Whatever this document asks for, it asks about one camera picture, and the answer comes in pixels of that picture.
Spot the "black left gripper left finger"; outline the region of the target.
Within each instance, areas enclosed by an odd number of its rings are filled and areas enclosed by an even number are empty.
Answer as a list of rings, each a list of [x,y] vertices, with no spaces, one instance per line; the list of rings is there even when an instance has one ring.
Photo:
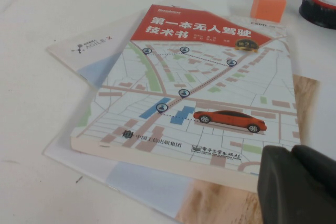
[[[264,223],[335,223],[335,195],[284,147],[264,147],[257,193]]]

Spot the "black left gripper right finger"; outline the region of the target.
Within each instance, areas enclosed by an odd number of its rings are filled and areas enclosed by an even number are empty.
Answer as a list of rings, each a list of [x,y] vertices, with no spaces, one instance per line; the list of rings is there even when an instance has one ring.
[[[295,145],[291,153],[330,195],[335,195],[335,160],[305,145]]]

